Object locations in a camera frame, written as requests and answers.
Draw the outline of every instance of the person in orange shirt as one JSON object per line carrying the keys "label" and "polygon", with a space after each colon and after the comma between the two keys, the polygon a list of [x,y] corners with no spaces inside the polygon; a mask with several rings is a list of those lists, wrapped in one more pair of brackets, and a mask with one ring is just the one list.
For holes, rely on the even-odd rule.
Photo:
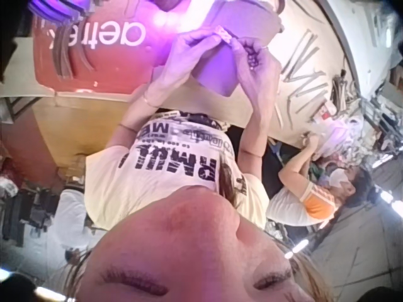
{"label": "person in orange shirt", "polygon": [[307,178],[318,143],[319,137],[311,135],[307,146],[280,171],[278,176],[284,188],[271,199],[267,218],[294,227],[315,225],[332,219],[342,205],[356,206],[360,203],[357,201],[365,200],[372,179],[361,167],[338,167],[320,185]]}

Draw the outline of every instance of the metal bar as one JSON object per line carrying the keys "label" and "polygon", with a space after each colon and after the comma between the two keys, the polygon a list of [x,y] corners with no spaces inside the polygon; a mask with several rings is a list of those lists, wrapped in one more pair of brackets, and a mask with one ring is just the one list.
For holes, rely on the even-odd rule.
{"label": "metal bar", "polygon": [[33,98],[28,104],[23,106],[19,111],[14,114],[15,119],[21,116],[30,106],[34,105],[37,101],[39,101],[41,97]]}
{"label": "metal bar", "polygon": [[306,86],[308,86],[310,83],[312,83],[314,80],[316,80],[320,76],[321,75],[315,75],[315,76],[311,77],[309,80],[307,80],[305,83],[303,83],[300,87],[298,87],[294,92],[292,92],[288,98],[292,98],[294,95],[300,93],[302,89],[304,89]]}
{"label": "metal bar", "polygon": [[310,89],[308,89],[308,90],[305,90],[305,91],[302,91],[302,92],[298,93],[298,94],[296,95],[296,97],[299,98],[300,96],[304,96],[304,95],[306,95],[306,94],[308,94],[308,93],[310,93],[310,92],[316,91],[316,90],[318,90],[318,89],[325,88],[325,87],[327,87],[328,85],[329,85],[328,83],[323,83],[323,84],[321,84],[321,85],[319,85],[319,86],[316,86],[316,87],[313,87],[313,88],[310,88]]}
{"label": "metal bar", "polygon": [[285,82],[289,81],[291,76],[294,75],[294,70],[295,67],[297,66],[297,64],[299,64],[299,62],[302,60],[302,58],[305,56],[305,54],[307,53],[309,47],[315,42],[315,40],[317,39],[317,35],[312,35],[311,38],[309,39],[308,43],[306,44],[304,50],[302,50],[302,53],[299,55],[297,61],[294,63],[293,67],[291,68],[290,72],[287,74],[287,76],[285,77]]}
{"label": "metal bar", "polygon": [[292,117],[291,117],[291,97],[288,97],[288,99],[287,99],[287,116],[288,116],[288,120],[290,122],[290,128],[291,128],[291,130],[293,130],[294,124],[293,124]]}
{"label": "metal bar", "polygon": [[301,40],[298,42],[297,47],[295,47],[294,52],[292,53],[292,55],[291,55],[291,57],[290,57],[290,60],[288,60],[287,64],[285,64],[283,70],[281,71],[281,74],[284,74],[284,73],[287,71],[287,69],[288,69],[288,67],[290,66],[292,60],[294,59],[295,54],[297,53],[298,48],[300,48],[301,43],[303,42],[303,40],[305,39],[305,37],[306,37],[310,32],[311,32],[310,30],[307,30],[307,31],[304,33],[304,35],[302,36]]}
{"label": "metal bar", "polygon": [[323,22],[321,20],[319,20],[318,18],[312,16],[297,0],[292,0],[308,17],[311,17],[313,20],[322,23]]}
{"label": "metal bar", "polygon": [[84,46],[82,45],[82,33],[84,32],[84,27],[86,26],[87,21],[88,21],[88,18],[84,18],[82,21],[80,21],[78,23],[77,36],[79,39],[79,43],[76,45],[76,49],[77,49],[78,57],[79,57],[81,63],[84,64],[85,68],[87,68],[89,71],[94,71],[95,68],[89,62],[88,57],[84,51]]}
{"label": "metal bar", "polygon": [[313,73],[313,74],[307,74],[307,75],[301,75],[301,76],[299,76],[299,77],[293,77],[293,78],[290,79],[288,82],[291,83],[291,82],[296,82],[296,81],[304,80],[304,79],[307,79],[307,78],[309,78],[309,77],[325,76],[325,75],[326,75],[325,72],[319,71],[319,72],[315,72],[315,73]]}
{"label": "metal bar", "polygon": [[328,93],[327,90],[321,91],[318,95],[314,96],[312,99],[307,101],[300,109],[296,110],[296,114],[299,114],[303,109],[305,109],[310,103],[316,102],[318,100],[322,100],[322,98],[325,97],[325,95]]}
{"label": "metal bar", "polygon": [[312,51],[302,61],[300,61],[300,62],[297,61],[297,63],[294,65],[294,70],[293,70],[293,72],[291,74],[291,77],[293,77],[294,74],[296,74],[301,69],[301,67],[304,66],[305,63],[308,62],[308,60],[310,58],[312,58],[314,56],[314,54],[317,53],[318,51],[319,51],[319,47],[315,47],[314,49],[312,49]]}
{"label": "metal bar", "polygon": [[13,101],[12,103],[10,102],[10,104],[11,104],[11,106],[15,106],[21,100],[22,100],[22,97],[16,98],[15,101]]}

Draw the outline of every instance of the woman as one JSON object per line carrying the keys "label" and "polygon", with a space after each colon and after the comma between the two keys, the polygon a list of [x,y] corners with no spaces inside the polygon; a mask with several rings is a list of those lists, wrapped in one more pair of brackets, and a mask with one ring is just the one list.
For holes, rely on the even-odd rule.
{"label": "woman", "polygon": [[[295,283],[283,251],[261,231],[269,202],[261,158],[280,76],[280,64],[267,48],[253,39],[231,42],[253,107],[237,163],[219,122],[177,113],[151,119],[220,42],[209,29],[179,35],[160,78],[131,104],[106,149],[88,158],[87,211],[110,231],[72,272],[69,296],[314,301]],[[252,69],[248,62],[256,59]],[[298,268],[309,275],[314,299],[330,301],[310,281],[314,271]]]}
{"label": "woman", "polygon": [[373,183],[370,173],[360,166],[343,169],[332,163],[317,183],[310,181],[310,159],[318,144],[319,137],[311,135],[307,146],[279,172],[284,187],[271,199],[267,218],[306,227],[333,219],[341,206],[353,208],[366,200]]}

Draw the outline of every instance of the eyelash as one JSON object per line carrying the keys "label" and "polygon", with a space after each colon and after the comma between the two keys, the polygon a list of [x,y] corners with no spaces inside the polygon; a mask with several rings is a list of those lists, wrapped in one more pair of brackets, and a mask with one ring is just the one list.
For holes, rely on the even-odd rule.
{"label": "eyelash", "polygon": [[162,297],[168,293],[167,288],[154,284],[153,280],[147,279],[145,276],[116,269],[107,270],[103,275],[103,280],[105,283],[121,283],[153,296]]}
{"label": "eyelash", "polygon": [[268,277],[264,277],[262,280],[260,280],[259,282],[257,282],[254,287],[257,290],[260,291],[264,291],[265,289],[271,288],[276,284],[279,284],[281,282],[284,282],[288,279],[290,279],[292,276],[292,272],[289,271],[284,275],[274,275],[274,276],[268,276]]}

